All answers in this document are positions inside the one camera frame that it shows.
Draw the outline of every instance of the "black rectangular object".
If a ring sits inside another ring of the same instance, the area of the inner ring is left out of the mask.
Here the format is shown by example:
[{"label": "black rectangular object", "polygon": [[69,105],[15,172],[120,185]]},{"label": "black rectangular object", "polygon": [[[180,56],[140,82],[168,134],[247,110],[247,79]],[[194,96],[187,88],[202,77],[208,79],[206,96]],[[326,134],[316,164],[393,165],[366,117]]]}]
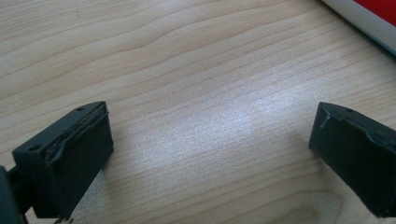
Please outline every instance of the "black rectangular object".
[{"label": "black rectangular object", "polygon": [[349,108],[320,103],[309,147],[377,217],[396,216],[396,132]]},{"label": "black rectangular object", "polygon": [[37,217],[70,218],[110,154],[113,140],[106,102],[79,107],[12,153],[33,181]]}]

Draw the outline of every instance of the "light wood surface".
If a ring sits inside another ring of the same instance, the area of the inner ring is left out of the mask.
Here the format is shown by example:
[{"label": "light wood surface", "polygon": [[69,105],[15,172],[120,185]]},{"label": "light wood surface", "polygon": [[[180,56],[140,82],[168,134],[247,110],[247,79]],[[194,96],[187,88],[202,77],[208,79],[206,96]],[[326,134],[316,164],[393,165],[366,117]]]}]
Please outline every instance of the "light wood surface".
[{"label": "light wood surface", "polygon": [[396,129],[395,62],[314,0],[0,0],[0,164],[106,100],[73,223],[396,223],[307,146],[320,101]]}]

